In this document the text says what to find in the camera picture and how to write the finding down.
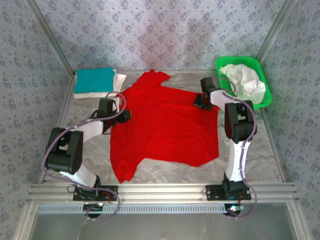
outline plastic basket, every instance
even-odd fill
[[[251,57],[251,56],[221,56],[219,57],[216,61],[215,61],[215,67],[216,67],[216,72],[218,74],[218,77],[220,78],[226,78],[225,75],[220,73],[220,68],[226,66],[227,64],[244,64],[246,65],[248,68],[251,68],[253,70],[255,70],[256,74],[259,77],[259,80],[264,82],[265,84],[265,94],[263,97],[263,100],[261,103],[259,104],[253,104],[253,108],[259,109],[259,108],[263,108],[263,107],[267,107],[271,104],[272,102],[272,96],[271,96],[271,92],[269,90],[265,75],[261,69],[261,66],[259,64],[259,62]],[[231,86],[230,83],[226,80],[223,79],[219,79],[219,83],[220,83],[220,87],[223,89],[230,89],[231,90]]]

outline purple cable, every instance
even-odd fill
[[[230,81],[228,78],[226,78],[226,77],[218,77],[218,79],[224,79],[224,80],[228,81],[228,82],[233,86],[234,91],[236,90],[235,84],[234,84],[232,81]],[[257,207],[257,203],[258,203],[257,192],[256,192],[255,189],[254,189],[251,185],[249,185],[249,184],[247,183],[247,181],[245,180],[245,178],[244,178],[244,172],[243,172],[243,169],[242,169],[242,163],[243,163],[243,158],[244,158],[244,154],[245,154],[245,145],[246,145],[246,143],[249,142],[249,140],[255,135],[255,131],[256,131],[256,129],[257,129],[257,119],[256,119],[256,116],[255,116],[254,110],[251,108],[251,106],[249,106],[248,103],[246,103],[246,102],[243,101],[243,100],[240,100],[240,99],[237,99],[237,98],[235,98],[235,97],[232,97],[232,96],[230,96],[229,94],[227,94],[227,93],[225,93],[225,92],[223,92],[222,94],[223,94],[225,97],[227,97],[228,99],[230,99],[230,100],[237,101],[237,102],[240,102],[240,103],[242,103],[243,105],[245,105],[245,106],[249,109],[249,111],[250,111],[250,113],[252,114],[252,117],[253,117],[253,129],[252,129],[252,132],[251,132],[251,134],[246,138],[246,140],[243,141],[242,148],[241,148],[241,154],[240,154],[240,168],[239,168],[239,170],[240,170],[240,176],[241,176],[241,178],[242,178],[242,181],[243,181],[244,185],[246,185],[249,189],[251,189],[251,191],[252,191],[253,194],[254,194],[254,205],[253,205],[253,208],[251,209],[251,211],[249,211],[247,214],[245,214],[245,215],[243,215],[243,216],[236,216],[237,218],[244,218],[244,217],[250,215],[251,213],[253,213],[253,212],[255,211],[255,209],[256,209],[256,207]]]
[[[120,208],[120,198],[119,198],[118,194],[117,194],[115,191],[110,190],[109,188],[88,187],[88,186],[79,184],[78,182],[75,182],[75,181],[73,181],[73,180],[71,180],[71,179],[69,179],[69,178],[63,178],[63,177],[53,176],[53,175],[49,174],[49,173],[47,172],[47,170],[46,170],[46,160],[47,160],[47,158],[48,158],[48,156],[49,156],[50,151],[51,151],[52,148],[54,147],[54,145],[55,145],[55,144],[58,142],[58,140],[59,140],[60,138],[62,138],[63,135],[65,135],[67,132],[69,132],[69,131],[71,131],[71,130],[73,130],[73,129],[82,127],[82,126],[84,126],[84,125],[86,125],[86,124],[88,124],[88,123],[114,119],[114,118],[116,118],[117,116],[119,116],[119,115],[125,110],[125,108],[126,108],[126,106],[127,106],[127,101],[126,101],[125,96],[123,96],[122,93],[120,93],[120,92],[111,91],[111,92],[109,92],[109,93],[106,95],[106,97],[107,97],[110,93],[115,93],[115,94],[117,94],[117,95],[120,95],[120,97],[121,97],[122,100],[123,100],[123,108],[122,108],[118,113],[116,113],[116,114],[113,115],[113,116],[102,117],[102,118],[95,118],[95,119],[87,119],[86,121],[83,121],[83,122],[81,122],[81,123],[78,124],[78,125],[75,125],[75,126],[71,126],[71,127],[66,128],[63,132],[61,132],[61,133],[53,140],[53,142],[51,143],[51,145],[50,145],[50,146],[48,147],[48,149],[46,150],[46,152],[45,152],[45,154],[44,154],[44,157],[43,157],[43,160],[42,160],[42,162],[41,162],[42,172],[43,172],[46,176],[48,176],[48,177],[50,177],[50,178],[52,178],[52,179],[56,179],[56,180],[64,181],[64,182],[70,182],[70,183],[72,183],[72,184],[74,184],[74,185],[76,185],[76,186],[78,186],[78,187],[80,187],[80,188],[84,188],[84,189],[88,189],[88,190],[104,191],[104,192],[109,192],[109,193],[115,195],[116,200],[117,200],[117,207],[116,207],[115,211],[114,211],[112,214],[110,214],[110,215],[108,215],[108,216],[106,216],[106,217],[101,217],[101,218],[91,218],[91,217],[88,216],[89,211],[87,211],[85,215],[86,215],[86,217],[87,217],[88,220],[92,220],[92,221],[107,220],[107,219],[112,218],[114,215],[116,215],[116,213],[119,211],[119,208]]]

